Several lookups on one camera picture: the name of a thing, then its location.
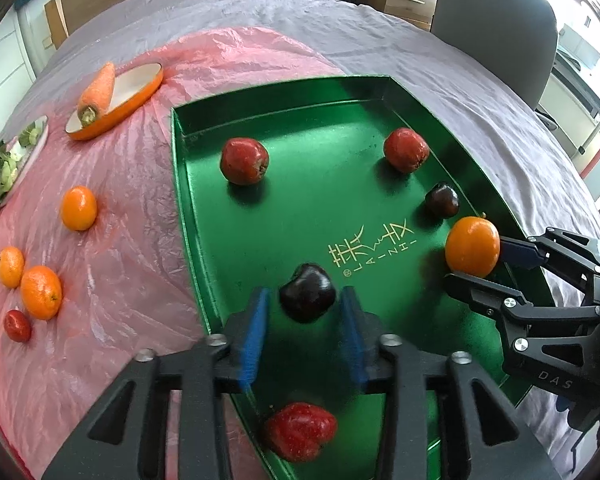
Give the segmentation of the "dark plum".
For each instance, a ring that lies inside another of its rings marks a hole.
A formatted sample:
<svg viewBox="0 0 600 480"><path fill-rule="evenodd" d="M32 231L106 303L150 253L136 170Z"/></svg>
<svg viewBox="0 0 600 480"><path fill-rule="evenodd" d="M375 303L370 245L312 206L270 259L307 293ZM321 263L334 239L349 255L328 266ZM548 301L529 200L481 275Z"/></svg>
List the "dark plum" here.
<svg viewBox="0 0 600 480"><path fill-rule="evenodd" d="M294 322L310 324L336 302L337 292L327 272L316 263L302 263L278 290L278 302Z"/></svg>
<svg viewBox="0 0 600 480"><path fill-rule="evenodd" d="M438 182L426 194L424 209L430 218L449 219L460 211L460 199L449 183Z"/></svg>

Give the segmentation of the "red apple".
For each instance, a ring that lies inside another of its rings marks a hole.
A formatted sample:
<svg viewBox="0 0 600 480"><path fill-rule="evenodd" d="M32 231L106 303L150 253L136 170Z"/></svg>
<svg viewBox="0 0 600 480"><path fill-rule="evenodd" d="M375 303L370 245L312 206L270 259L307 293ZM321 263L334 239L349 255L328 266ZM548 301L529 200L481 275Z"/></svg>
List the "red apple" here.
<svg viewBox="0 0 600 480"><path fill-rule="evenodd" d="M3 321L7 337L20 344L25 344L31 339L32 327L28 318L19 310L9 310Z"/></svg>
<svg viewBox="0 0 600 480"><path fill-rule="evenodd" d="M384 142L385 158L402 174L412 174L426 162L429 154L427 142L411 128L393 130Z"/></svg>
<svg viewBox="0 0 600 480"><path fill-rule="evenodd" d="M222 148L220 169L230 183L254 185L263 179L269 162L268 151L256 139L231 138Z"/></svg>
<svg viewBox="0 0 600 480"><path fill-rule="evenodd" d="M264 425L271 450L289 463L309 463L336 436L336 417L320 406L294 402L272 415Z"/></svg>

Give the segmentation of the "large orange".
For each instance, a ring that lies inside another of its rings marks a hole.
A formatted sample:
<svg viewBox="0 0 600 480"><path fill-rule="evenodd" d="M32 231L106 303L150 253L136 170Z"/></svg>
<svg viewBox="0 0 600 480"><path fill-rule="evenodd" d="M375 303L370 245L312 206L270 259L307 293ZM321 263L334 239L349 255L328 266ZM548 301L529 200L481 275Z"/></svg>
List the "large orange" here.
<svg viewBox="0 0 600 480"><path fill-rule="evenodd" d="M32 266L23 273L20 292L23 307L41 321L54 318L62 303L62 287L58 275L48 266Z"/></svg>

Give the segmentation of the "green metal tray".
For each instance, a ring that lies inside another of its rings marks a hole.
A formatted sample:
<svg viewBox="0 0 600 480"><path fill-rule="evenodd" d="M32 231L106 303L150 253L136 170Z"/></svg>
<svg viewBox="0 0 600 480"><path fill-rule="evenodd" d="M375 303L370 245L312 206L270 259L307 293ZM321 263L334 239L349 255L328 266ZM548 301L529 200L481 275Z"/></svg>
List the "green metal tray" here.
<svg viewBox="0 0 600 480"><path fill-rule="evenodd" d="M402 174L384 142L411 128L430 148ZM256 139L270 155L254 185L228 182L221 152L231 138ZM426 194L446 182L462 216L490 220L503 236L521 226L489 178L441 122L388 77L311 78L209 96L172 113L174 184L185 255L204 328L215 333L253 289L271 294L302 263L316 263L336 291L353 287L388 333L419 350L469 353L516 408L526 382L503 370L494 323L448 296L448 220L429 220ZM437 398L428 392L428 468L440 476ZM336 436L309 463L289 463L268 445L264 425L286 405L332 413ZM253 385L233 396L263 469L273 479L378 479L375 467L385 398L362 393L343 351L338 307L310 324L277 301Z"/></svg>

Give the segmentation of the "purple bed cover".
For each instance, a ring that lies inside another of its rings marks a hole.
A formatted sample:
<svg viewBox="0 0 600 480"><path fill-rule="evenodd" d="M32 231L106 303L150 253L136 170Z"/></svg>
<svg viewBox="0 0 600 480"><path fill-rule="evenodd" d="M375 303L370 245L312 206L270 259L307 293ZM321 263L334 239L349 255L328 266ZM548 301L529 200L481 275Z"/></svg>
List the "purple bed cover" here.
<svg viewBox="0 0 600 480"><path fill-rule="evenodd" d="M526 232L559 226L600 238L591 194L524 102L467 55L398 18L337 0L129 0L71 38L121 34L155 46L236 27L298 40L336 72L396 78L477 159Z"/></svg>

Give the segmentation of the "pink plastic sheet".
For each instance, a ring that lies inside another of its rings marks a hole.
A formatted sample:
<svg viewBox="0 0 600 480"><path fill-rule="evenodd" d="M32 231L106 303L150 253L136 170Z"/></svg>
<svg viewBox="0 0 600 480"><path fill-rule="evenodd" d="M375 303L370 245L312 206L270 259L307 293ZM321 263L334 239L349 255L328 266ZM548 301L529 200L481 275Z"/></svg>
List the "pink plastic sheet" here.
<svg viewBox="0 0 600 480"><path fill-rule="evenodd" d="M106 63L157 62L154 96L95 140L65 133L79 94ZM57 273L64 301L10 340L5 314L19 292L0 282L0 441L18 474L40 478L76 424L137 350L170 353L202 333L183 255L173 191L171 110L205 96L278 80L326 76L336 67L298 40L262 27L196 32L155 46L121 34L69 39L16 107L14 136L38 116L50 130L23 182L0 209L0 252L19 248L28 266ZM60 218L75 186L95 195L84 232Z"/></svg>

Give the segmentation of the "grey chair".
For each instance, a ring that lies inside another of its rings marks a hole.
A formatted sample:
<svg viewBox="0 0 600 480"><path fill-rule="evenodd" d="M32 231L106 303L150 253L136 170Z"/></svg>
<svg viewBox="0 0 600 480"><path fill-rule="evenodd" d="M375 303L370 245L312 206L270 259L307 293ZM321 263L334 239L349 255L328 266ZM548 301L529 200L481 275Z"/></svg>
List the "grey chair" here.
<svg viewBox="0 0 600 480"><path fill-rule="evenodd" d="M558 44L546 0L437 0L430 32L490 70L528 107L538 106Z"/></svg>

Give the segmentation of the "patterned grey plate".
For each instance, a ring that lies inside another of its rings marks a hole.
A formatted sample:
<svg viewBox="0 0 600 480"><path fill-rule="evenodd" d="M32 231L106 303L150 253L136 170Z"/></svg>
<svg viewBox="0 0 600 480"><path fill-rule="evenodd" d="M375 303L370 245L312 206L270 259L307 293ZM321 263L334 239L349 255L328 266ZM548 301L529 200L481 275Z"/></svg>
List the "patterned grey plate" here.
<svg viewBox="0 0 600 480"><path fill-rule="evenodd" d="M36 118L8 143L0 141L0 208L15 193L41 154L48 137L48 117Z"/></svg>

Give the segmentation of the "green leafy bok choy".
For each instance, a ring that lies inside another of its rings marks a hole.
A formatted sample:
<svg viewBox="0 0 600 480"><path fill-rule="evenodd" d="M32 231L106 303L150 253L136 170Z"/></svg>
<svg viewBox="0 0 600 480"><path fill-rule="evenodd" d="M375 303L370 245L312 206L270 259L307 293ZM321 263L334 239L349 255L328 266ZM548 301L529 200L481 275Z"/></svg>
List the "green leafy bok choy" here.
<svg viewBox="0 0 600 480"><path fill-rule="evenodd" d="M18 179L38 146L42 143L46 119L38 118L25 126L9 142L0 140L0 207L15 187Z"/></svg>

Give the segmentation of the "orange carrot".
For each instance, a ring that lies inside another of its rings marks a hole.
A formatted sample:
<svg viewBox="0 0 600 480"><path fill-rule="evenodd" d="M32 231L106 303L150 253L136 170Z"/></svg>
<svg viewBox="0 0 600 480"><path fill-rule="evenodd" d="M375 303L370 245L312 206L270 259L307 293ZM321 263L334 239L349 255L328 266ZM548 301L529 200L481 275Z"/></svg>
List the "orange carrot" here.
<svg viewBox="0 0 600 480"><path fill-rule="evenodd" d="M83 91L76 106L82 127L91 125L106 114L114 94L115 79L114 63L107 62Z"/></svg>

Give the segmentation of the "orange rimmed white dish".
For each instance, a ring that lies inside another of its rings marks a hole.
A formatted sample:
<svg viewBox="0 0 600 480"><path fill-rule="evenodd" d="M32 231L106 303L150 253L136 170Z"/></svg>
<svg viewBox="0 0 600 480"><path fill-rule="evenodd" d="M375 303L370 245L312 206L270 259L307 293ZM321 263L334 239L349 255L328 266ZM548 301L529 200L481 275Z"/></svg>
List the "orange rimmed white dish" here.
<svg viewBox="0 0 600 480"><path fill-rule="evenodd" d="M159 89L163 81L160 63L137 65L114 80L109 110L94 124L83 127L75 110L68 119L65 133L75 141L88 141L117 127L143 106Z"/></svg>

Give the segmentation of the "white wardrobe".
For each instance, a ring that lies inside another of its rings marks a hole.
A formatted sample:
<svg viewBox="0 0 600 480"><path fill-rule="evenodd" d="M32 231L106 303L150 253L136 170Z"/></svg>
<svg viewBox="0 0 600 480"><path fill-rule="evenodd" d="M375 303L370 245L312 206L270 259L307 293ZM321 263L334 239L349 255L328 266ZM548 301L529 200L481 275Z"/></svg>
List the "white wardrobe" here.
<svg viewBox="0 0 600 480"><path fill-rule="evenodd" d="M34 80L18 15L10 8L0 23L0 133Z"/></svg>

